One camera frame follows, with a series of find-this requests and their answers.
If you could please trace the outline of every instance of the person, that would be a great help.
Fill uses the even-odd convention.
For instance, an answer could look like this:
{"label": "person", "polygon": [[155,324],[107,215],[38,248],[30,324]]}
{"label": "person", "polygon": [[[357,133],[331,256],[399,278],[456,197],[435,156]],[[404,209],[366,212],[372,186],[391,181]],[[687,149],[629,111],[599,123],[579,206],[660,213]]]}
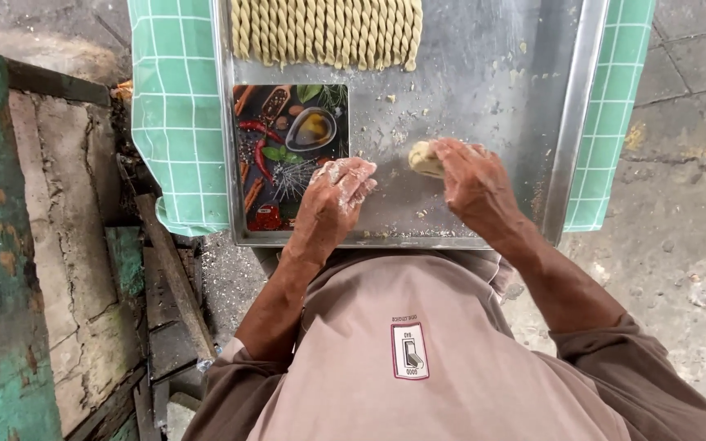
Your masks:
{"label": "person", "polygon": [[[453,139],[430,148],[448,207],[494,251],[335,251],[376,165],[326,163],[183,438],[705,440],[706,399],[543,239],[497,155]],[[514,268],[556,358],[505,323]]]}

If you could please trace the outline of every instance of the left hand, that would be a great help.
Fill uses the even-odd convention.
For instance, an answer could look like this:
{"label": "left hand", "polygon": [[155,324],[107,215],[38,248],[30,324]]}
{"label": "left hand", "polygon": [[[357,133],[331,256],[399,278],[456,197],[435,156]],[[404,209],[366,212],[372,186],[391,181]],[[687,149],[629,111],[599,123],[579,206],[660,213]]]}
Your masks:
{"label": "left hand", "polygon": [[361,158],[328,161],[315,171],[301,198],[296,226],[282,250],[320,269],[353,229],[364,198],[378,183],[369,177],[378,166]]}

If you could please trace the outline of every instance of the forearm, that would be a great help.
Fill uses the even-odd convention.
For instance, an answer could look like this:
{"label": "forearm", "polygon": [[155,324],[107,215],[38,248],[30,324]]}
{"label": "forearm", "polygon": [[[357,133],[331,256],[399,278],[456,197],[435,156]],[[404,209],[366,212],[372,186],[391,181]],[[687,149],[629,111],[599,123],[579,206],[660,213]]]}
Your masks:
{"label": "forearm", "polygon": [[320,271],[313,265],[283,253],[274,275],[252,303],[236,330],[252,359],[290,360],[298,333],[299,318],[309,282]]}
{"label": "forearm", "polygon": [[551,246],[526,217],[490,244],[514,265],[549,329],[569,333],[616,326],[625,309]]}

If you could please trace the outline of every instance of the metal tray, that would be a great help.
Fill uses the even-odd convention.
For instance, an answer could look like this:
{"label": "metal tray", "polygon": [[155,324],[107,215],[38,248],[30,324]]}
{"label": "metal tray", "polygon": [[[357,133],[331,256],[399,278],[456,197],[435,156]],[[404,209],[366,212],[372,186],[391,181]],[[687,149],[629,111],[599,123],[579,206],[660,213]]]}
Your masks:
{"label": "metal tray", "polygon": [[[418,67],[410,73],[401,67],[341,71],[309,64],[280,70],[235,59],[229,1],[213,1],[237,245],[281,246],[290,235],[246,230],[238,162],[230,160],[236,158],[230,91],[240,83],[348,85],[350,152],[378,164],[373,177],[379,191],[368,196],[342,246],[488,248],[448,211],[442,181],[407,166],[413,143],[438,136],[497,152],[520,209],[550,243],[559,243],[608,1],[424,0]],[[396,95],[396,102],[387,95]]]}

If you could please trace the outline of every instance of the red chili pepper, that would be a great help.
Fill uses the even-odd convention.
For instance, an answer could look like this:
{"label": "red chili pepper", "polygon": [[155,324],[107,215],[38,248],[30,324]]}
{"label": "red chili pepper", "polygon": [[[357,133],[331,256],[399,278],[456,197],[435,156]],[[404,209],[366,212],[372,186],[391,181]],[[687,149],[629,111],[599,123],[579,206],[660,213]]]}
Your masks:
{"label": "red chili pepper", "polygon": [[244,130],[256,130],[257,132],[260,132],[260,133],[270,137],[272,140],[274,140],[274,142],[279,142],[280,144],[285,144],[285,140],[283,140],[280,135],[278,135],[272,129],[266,129],[265,124],[261,123],[260,121],[255,120],[255,119],[250,119],[250,121],[239,121],[239,128],[244,129]]}
{"label": "red chili pepper", "polygon": [[255,157],[255,165],[257,165],[258,169],[260,169],[260,173],[262,173],[263,176],[265,176],[266,179],[268,179],[268,181],[273,185],[274,178],[271,177],[271,173],[269,173],[266,168],[266,159],[263,156],[263,147],[266,147],[266,138],[260,138],[260,140],[258,140],[257,144],[255,144],[255,152],[252,155]]}

